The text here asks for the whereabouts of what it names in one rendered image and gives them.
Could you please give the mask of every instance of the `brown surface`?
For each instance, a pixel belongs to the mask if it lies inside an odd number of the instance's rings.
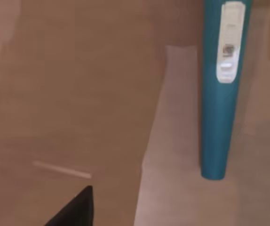
[[[22,0],[0,55],[0,226],[41,226],[88,184],[96,226],[133,225],[164,46],[197,44],[200,6]]]

